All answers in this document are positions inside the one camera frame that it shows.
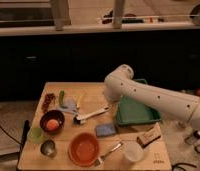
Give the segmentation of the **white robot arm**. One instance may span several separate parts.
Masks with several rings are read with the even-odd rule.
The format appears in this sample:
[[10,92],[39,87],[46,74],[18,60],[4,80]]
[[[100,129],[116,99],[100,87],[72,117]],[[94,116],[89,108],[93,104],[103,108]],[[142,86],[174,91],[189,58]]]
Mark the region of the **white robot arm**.
[[160,112],[172,114],[200,131],[200,97],[139,83],[134,71],[126,64],[109,73],[104,80],[104,96],[110,103],[122,95],[135,99]]

